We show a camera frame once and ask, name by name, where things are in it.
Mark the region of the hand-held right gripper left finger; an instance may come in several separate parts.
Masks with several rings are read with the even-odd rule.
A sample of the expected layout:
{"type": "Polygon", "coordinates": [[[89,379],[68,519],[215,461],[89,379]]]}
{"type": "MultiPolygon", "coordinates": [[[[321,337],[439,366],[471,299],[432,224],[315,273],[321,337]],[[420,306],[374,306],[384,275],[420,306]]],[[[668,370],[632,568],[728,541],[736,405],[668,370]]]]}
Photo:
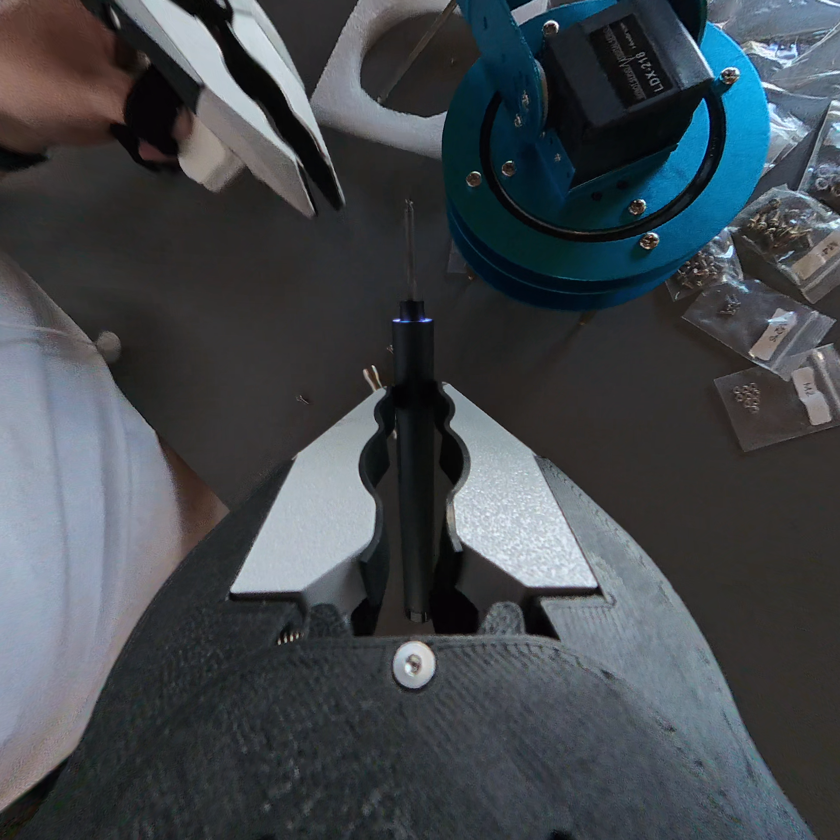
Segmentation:
{"type": "Polygon", "coordinates": [[[237,578],[235,600],[320,604],[372,635],[390,560],[377,487],[390,466],[392,392],[380,388],[300,451],[237,578]]]}

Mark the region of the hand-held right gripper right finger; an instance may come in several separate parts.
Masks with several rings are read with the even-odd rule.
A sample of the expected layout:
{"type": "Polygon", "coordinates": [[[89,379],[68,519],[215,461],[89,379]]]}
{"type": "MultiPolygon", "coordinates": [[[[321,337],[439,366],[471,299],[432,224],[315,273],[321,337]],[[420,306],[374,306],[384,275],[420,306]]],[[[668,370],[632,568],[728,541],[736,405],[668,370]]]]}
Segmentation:
{"type": "Polygon", "coordinates": [[[457,391],[440,384],[435,422],[447,494],[434,572],[434,630],[473,634],[510,602],[525,616],[543,597],[599,584],[538,456],[457,391]]]}

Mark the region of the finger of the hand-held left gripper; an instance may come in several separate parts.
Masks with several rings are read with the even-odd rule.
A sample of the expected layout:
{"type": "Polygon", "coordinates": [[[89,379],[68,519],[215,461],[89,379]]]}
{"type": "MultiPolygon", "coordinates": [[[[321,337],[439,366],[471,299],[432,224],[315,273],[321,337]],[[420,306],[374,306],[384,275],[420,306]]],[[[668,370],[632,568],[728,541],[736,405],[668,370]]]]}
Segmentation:
{"type": "Polygon", "coordinates": [[[195,57],[193,67],[203,83],[197,121],[256,178],[301,215],[314,218],[317,210],[299,155],[229,76],[222,58],[195,57]]]}
{"type": "Polygon", "coordinates": [[[226,69],[261,112],[301,178],[314,184],[332,209],[344,207],[338,176],[291,54],[257,2],[224,2],[226,69]]]}

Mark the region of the black electric screwdriver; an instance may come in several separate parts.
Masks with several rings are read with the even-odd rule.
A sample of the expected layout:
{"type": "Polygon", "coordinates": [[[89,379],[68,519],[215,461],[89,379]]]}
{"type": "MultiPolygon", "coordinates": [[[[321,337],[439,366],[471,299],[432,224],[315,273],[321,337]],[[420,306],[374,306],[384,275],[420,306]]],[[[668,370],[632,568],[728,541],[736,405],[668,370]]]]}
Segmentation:
{"type": "Polygon", "coordinates": [[[405,200],[406,298],[392,323],[397,485],[404,611],[431,616],[434,572],[434,321],[417,290],[415,209],[405,200]]]}

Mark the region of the blue toy robot arm base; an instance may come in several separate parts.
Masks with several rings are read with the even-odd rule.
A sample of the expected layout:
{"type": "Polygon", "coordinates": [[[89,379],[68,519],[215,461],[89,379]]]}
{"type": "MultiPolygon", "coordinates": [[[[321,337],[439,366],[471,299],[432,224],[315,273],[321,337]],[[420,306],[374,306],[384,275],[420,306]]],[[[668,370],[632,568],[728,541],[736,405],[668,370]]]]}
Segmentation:
{"type": "Polygon", "coordinates": [[[530,305],[589,311],[652,290],[745,207],[770,118],[702,1],[459,2],[479,50],[448,106],[449,230],[530,305]]]}

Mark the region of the person's left hand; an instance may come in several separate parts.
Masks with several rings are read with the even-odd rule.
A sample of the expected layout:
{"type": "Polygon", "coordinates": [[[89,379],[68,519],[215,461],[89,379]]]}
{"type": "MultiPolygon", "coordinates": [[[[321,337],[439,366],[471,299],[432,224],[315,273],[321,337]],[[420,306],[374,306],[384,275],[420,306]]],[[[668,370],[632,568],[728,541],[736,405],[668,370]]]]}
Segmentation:
{"type": "Polygon", "coordinates": [[[45,155],[113,142],[133,84],[118,52],[82,2],[2,1],[2,148],[45,155]]]}

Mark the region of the white foam packing piece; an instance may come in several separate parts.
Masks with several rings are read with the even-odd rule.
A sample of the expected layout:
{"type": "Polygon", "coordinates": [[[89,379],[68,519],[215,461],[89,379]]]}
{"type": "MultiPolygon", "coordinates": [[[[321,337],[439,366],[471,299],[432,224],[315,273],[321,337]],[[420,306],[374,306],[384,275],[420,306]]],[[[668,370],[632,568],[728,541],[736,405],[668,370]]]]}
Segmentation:
{"type": "Polygon", "coordinates": [[[439,161],[448,103],[478,57],[452,13],[384,103],[376,101],[446,2],[358,2],[311,95],[322,126],[439,161]]]}

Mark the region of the thin metal rod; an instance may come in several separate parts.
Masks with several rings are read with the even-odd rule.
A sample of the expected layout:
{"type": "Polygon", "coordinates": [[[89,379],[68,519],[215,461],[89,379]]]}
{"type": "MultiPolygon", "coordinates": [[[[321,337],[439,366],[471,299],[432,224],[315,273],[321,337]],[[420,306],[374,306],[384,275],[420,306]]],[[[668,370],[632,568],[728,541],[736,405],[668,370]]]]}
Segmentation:
{"type": "Polygon", "coordinates": [[[430,27],[423,33],[423,36],[417,41],[415,46],[411,49],[407,57],[402,61],[402,64],[394,71],[391,78],[385,84],[383,90],[375,98],[379,105],[385,105],[392,92],[404,78],[405,74],[411,69],[418,57],[425,51],[425,48],[436,37],[440,29],[446,24],[450,17],[454,14],[458,7],[458,1],[450,1],[445,8],[436,16],[430,27]]]}

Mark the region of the person's white shirt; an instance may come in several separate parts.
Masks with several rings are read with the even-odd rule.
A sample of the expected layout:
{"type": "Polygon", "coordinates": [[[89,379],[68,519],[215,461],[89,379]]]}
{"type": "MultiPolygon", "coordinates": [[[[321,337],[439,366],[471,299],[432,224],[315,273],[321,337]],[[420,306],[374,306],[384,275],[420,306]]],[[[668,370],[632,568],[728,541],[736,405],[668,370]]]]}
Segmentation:
{"type": "Polygon", "coordinates": [[[159,439],[95,344],[1,265],[1,806],[78,745],[182,557],[159,439]]]}

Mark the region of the pile of clear screw bags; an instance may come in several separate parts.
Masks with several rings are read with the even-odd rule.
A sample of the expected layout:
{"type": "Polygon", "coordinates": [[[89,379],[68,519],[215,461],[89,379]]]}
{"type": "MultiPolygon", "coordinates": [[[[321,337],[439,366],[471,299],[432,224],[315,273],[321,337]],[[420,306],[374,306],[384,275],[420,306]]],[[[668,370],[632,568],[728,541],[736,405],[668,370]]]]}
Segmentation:
{"type": "Polygon", "coordinates": [[[701,290],[682,315],[750,363],[715,380],[741,450],[838,428],[838,321],[815,304],[838,288],[838,213],[807,192],[771,187],[723,232],[728,254],[759,262],[701,290]]]}

